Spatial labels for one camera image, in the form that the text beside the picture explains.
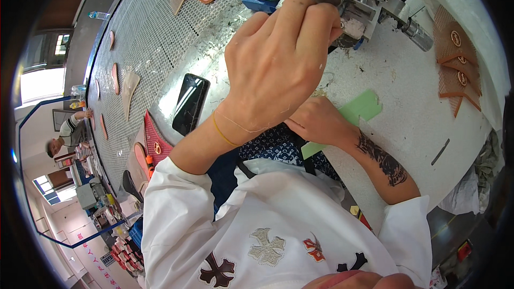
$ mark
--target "hand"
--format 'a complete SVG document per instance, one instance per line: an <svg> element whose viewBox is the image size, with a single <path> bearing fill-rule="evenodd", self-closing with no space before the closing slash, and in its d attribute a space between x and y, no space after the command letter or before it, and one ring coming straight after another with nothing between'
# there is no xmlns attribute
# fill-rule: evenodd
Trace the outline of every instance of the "hand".
<svg viewBox="0 0 514 289"><path fill-rule="evenodd" d="M284 123L305 140L342 150L359 136L359 128L350 124L325 96L309 98Z"/></svg>
<svg viewBox="0 0 514 289"><path fill-rule="evenodd" d="M248 19L225 48L230 92L214 115L226 138L243 144L290 117L318 86L341 33L337 9L312 0Z"/></svg>
<svg viewBox="0 0 514 289"><path fill-rule="evenodd" d="M84 115L84 117L86 119L90 119L91 117L93 117L93 110L91 108L88 108L86 113L85 113L85 115Z"/></svg>

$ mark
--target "window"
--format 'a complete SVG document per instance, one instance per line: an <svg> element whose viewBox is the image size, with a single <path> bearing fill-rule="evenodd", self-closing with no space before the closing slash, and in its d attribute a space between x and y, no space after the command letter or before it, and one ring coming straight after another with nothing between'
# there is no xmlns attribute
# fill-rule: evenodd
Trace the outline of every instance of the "window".
<svg viewBox="0 0 514 289"><path fill-rule="evenodd" d="M54 68L22 74L22 103L29 104L63 96L65 71L65 68Z"/></svg>
<svg viewBox="0 0 514 289"><path fill-rule="evenodd" d="M41 195L46 199L46 201L50 203L50 205L71 200L72 197L77 195L75 185L72 185L67 189L55 192L54 187L52 186L50 181L48 181L46 176L38 177L32 182L39 190Z"/></svg>
<svg viewBox="0 0 514 289"><path fill-rule="evenodd" d="M56 55L66 55L66 44L69 41L69 34L59 35L57 37L57 45L55 45Z"/></svg>

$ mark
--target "smartphone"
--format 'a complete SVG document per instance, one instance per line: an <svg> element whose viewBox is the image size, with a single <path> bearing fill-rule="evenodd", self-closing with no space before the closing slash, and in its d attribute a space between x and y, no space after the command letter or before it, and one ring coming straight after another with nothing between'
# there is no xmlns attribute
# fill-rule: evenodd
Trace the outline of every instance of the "smartphone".
<svg viewBox="0 0 514 289"><path fill-rule="evenodd" d="M209 84L205 78L193 74L185 75L172 123L173 129L183 136L196 128Z"/></svg>

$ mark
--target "plastic bottle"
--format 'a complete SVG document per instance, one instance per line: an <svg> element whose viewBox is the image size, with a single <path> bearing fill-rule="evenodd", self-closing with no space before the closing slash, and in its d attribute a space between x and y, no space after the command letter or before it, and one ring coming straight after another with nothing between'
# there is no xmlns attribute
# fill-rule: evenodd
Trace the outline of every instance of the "plastic bottle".
<svg viewBox="0 0 514 289"><path fill-rule="evenodd" d="M76 101L76 102L73 102L71 103L71 105L69 106L71 109L75 109L75 108L79 108L79 107L85 107L86 106L86 102L85 101Z"/></svg>
<svg viewBox="0 0 514 289"><path fill-rule="evenodd" d="M87 16L89 16L90 18L93 18L93 19L103 19L103 20L109 19L110 15L111 14L103 13L103 12L90 12L90 13L87 13Z"/></svg>

